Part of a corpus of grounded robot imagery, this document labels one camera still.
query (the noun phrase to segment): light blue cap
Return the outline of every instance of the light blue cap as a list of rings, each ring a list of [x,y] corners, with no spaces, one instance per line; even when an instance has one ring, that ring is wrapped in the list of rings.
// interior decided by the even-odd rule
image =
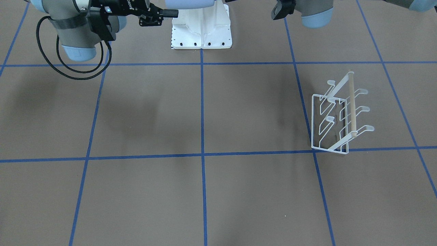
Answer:
[[[165,0],[168,9],[200,9],[211,7],[214,5],[214,0]]]
[[[91,60],[97,54],[96,48],[77,48],[65,45],[63,45],[62,47],[64,47],[65,53],[67,53],[68,58],[77,62]]]
[[[37,10],[41,11],[42,13],[47,13],[42,6],[42,0],[30,0],[30,2],[33,4],[33,6],[35,6]]]
[[[117,17],[118,17],[118,25],[120,26],[118,31],[121,31],[123,28],[126,27],[128,23],[128,19],[126,18],[126,16],[117,16]]]
[[[326,26],[332,17],[333,7],[318,14],[302,16],[302,24],[308,28],[320,28]]]
[[[408,8],[417,12],[425,12],[432,9],[437,4],[437,0],[414,0]]]

